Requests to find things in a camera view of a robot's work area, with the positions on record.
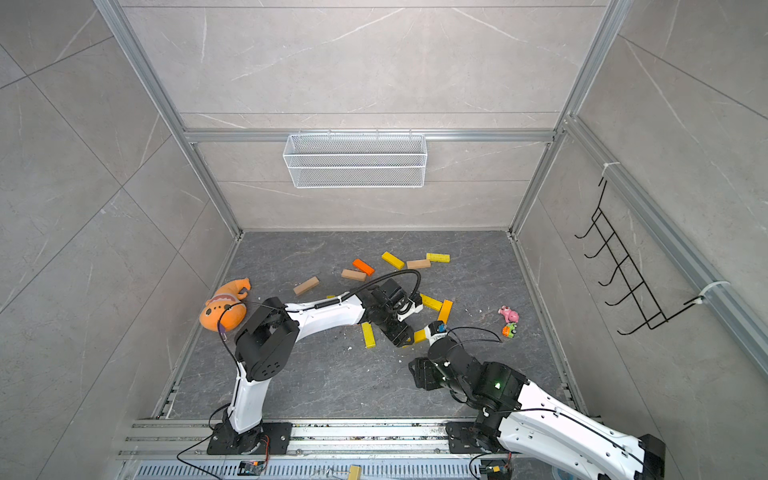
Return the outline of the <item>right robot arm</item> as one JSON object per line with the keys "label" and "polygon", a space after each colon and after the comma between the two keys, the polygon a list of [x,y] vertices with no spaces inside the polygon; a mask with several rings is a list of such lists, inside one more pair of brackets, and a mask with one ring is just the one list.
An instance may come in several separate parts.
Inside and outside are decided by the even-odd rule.
{"label": "right robot arm", "polygon": [[445,388],[476,411],[471,423],[451,423],[449,436],[483,453],[519,453],[578,479],[661,479],[666,446],[635,437],[581,414],[517,370],[481,362],[450,337],[431,343],[408,365],[417,388]]}

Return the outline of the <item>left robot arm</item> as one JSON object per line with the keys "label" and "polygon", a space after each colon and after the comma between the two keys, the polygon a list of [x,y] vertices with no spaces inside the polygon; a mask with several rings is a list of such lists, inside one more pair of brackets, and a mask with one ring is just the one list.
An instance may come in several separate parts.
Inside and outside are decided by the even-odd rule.
{"label": "left robot arm", "polygon": [[277,445],[280,435],[263,425],[263,405],[271,379],[286,367],[300,340],[368,322],[394,346],[412,345],[415,332],[406,319],[423,309],[420,284],[419,271],[403,269],[329,299],[283,303],[272,297],[261,303],[235,338],[235,388],[222,422],[213,428],[207,453],[248,454]]}

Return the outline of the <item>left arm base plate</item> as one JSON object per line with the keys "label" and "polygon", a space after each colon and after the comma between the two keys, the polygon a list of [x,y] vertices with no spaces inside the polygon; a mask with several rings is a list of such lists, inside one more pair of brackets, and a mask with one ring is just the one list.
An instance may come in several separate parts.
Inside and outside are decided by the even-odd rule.
{"label": "left arm base plate", "polygon": [[207,446],[208,455],[285,455],[291,439],[290,422],[262,422],[237,433],[229,422],[217,424]]}

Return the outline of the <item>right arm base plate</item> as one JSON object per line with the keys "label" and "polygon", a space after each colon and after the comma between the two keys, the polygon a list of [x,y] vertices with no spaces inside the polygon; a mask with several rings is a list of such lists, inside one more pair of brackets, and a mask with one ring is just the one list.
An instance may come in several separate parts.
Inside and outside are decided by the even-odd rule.
{"label": "right arm base plate", "polygon": [[452,454],[498,453],[499,448],[483,437],[473,422],[451,421],[445,424],[448,448]]}

